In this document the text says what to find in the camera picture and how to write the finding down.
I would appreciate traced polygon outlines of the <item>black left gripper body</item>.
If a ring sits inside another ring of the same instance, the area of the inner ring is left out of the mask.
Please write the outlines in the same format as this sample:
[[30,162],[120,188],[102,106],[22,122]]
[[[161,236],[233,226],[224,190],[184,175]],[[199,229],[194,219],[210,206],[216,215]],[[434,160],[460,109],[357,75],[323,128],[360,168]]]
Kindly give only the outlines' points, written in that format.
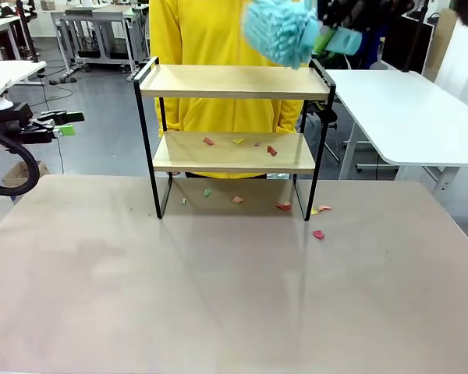
[[19,144],[50,143],[55,138],[54,126],[35,120],[25,102],[0,109],[0,135]]

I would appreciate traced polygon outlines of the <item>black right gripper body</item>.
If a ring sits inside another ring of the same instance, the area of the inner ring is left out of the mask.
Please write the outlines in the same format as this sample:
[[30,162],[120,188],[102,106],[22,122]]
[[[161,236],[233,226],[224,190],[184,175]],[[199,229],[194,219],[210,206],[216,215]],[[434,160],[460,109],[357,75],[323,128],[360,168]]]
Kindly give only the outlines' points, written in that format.
[[319,20],[333,29],[373,30],[379,27],[379,18],[375,13],[377,4],[377,1],[363,0],[320,0]]

